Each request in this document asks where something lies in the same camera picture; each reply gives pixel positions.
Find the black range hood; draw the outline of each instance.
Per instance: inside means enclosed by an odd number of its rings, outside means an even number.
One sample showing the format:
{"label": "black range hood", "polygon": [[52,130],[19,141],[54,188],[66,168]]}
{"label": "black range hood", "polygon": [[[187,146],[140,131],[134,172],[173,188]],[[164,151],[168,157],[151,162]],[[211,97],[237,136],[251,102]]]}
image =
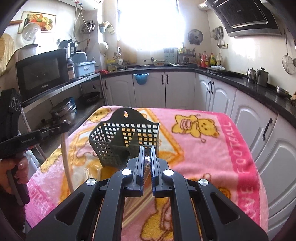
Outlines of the black range hood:
{"label": "black range hood", "polygon": [[272,13],[260,0],[206,0],[228,35],[281,35]]}

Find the water heater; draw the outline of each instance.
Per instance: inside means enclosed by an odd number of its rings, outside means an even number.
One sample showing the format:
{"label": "water heater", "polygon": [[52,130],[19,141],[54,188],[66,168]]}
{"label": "water heater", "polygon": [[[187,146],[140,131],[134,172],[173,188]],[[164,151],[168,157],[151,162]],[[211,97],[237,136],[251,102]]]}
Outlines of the water heater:
{"label": "water heater", "polygon": [[97,9],[104,0],[58,0],[60,2],[64,2],[70,4],[72,6],[76,6],[76,2],[83,4],[83,10],[94,10]]}

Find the human hand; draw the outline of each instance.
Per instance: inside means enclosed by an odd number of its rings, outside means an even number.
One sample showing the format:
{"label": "human hand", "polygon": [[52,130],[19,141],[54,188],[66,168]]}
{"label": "human hand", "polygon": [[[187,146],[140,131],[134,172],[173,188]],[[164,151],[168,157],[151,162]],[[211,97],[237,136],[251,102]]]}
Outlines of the human hand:
{"label": "human hand", "polygon": [[10,158],[10,159],[2,159],[0,161],[0,186],[8,192],[12,194],[12,189],[8,182],[8,177],[6,172],[8,170],[13,169],[16,165],[18,167],[17,172],[15,173],[15,178],[18,179],[18,183],[26,184],[29,182],[28,173],[29,173],[29,166],[28,166],[28,159],[23,156],[21,159],[17,158]]}

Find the wooden cutting board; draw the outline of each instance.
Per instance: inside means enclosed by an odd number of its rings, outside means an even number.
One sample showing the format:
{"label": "wooden cutting board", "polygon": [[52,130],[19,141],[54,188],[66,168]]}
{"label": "wooden cutting board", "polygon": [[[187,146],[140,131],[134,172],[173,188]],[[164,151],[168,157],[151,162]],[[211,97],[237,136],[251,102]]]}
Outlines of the wooden cutting board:
{"label": "wooden cutting board", "polygon": [[15,51],[13,38],[3,34],[0,38],[0,76],[4,74],[6,65]]}
{"label": "wooden cutting board", "polygon": [[120,47],[121,57],[124,61],[129,61],[130,64],[137,63],[137,51],[135,48],[127,45],[122,40],[117,41],[117,47]]}

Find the bright window light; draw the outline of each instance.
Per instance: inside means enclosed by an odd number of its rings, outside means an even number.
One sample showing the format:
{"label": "bright window light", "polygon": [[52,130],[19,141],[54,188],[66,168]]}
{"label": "bright window light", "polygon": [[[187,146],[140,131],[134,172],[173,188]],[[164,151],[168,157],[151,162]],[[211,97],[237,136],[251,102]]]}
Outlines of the bright window light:
{"label": "bright window light", "polygon": [[118,0],[119,36],[137,50],[180,47],[184,22],[176,0]]}

